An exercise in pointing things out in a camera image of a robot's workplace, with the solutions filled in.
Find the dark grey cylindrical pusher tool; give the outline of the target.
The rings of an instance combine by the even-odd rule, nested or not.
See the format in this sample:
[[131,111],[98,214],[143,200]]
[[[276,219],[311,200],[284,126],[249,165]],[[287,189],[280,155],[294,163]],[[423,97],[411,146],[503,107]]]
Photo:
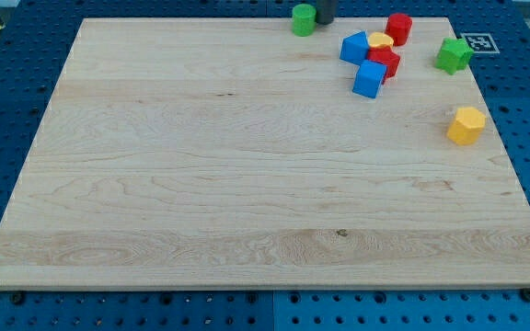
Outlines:
[[328,25],[334,21],[338,0],[316,0],[316,23]]

